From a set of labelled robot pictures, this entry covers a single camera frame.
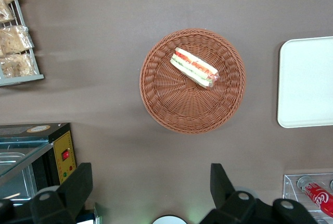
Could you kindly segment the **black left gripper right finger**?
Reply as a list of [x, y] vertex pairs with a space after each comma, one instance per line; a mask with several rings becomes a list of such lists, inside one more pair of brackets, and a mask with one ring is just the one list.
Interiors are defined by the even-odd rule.
[[247, 191], [235, 190], [221, 164], [210, 168], [210, 192], [215, 208], [201, 223], [262, 223], [257, 216], [257, 199]]

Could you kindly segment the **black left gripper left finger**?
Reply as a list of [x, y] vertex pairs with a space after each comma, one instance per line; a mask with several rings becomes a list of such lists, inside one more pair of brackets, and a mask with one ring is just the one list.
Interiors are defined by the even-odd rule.
[[81, 163], [57, 190], [44, 190], [31, 200], [33, 223], [76, 223], [92, 189], [92, 164]]

